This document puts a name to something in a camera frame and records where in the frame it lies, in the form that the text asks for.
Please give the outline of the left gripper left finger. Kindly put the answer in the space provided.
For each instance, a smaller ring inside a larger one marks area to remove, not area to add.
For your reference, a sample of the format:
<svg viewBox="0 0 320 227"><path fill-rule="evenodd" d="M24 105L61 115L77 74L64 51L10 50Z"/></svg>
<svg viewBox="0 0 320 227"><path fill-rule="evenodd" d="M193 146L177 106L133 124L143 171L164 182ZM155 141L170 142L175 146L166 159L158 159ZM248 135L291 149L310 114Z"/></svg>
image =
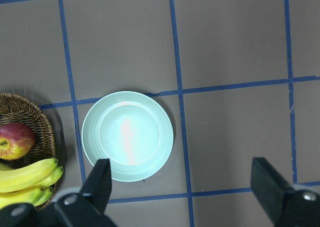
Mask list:
<svg viewBox="0 0 320 227"><path fill-rule="evenodd" d="M61 196L54 204L59 227L111 227L105 215L112 191L109 159L99 159L78 192Z"/></svg>

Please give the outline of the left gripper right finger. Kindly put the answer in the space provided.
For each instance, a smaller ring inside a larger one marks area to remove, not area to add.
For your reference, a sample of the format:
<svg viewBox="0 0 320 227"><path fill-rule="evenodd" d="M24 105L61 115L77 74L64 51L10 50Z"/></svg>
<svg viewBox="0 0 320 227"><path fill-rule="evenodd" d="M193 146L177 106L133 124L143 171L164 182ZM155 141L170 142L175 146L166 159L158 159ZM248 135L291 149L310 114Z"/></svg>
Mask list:
<svg viewBox="0 0 320 227"><path fill-rule="evenodd" d="M302 184L290 184L263 157L251 162L250 188L275 227L318 227L320 193Z"/></svg>

